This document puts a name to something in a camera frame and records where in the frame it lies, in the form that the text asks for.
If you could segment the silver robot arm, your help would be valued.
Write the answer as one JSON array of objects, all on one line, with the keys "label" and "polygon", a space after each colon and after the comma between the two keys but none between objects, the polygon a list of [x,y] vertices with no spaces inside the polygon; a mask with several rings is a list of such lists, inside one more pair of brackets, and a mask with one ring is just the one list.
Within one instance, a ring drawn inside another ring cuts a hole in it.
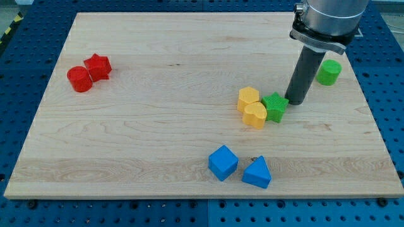
[{"label": "silver robot arm", "polygon": [[342,55],[359,29],[369,0],[301,0],[294,6],[290,37],[315,52]]}]

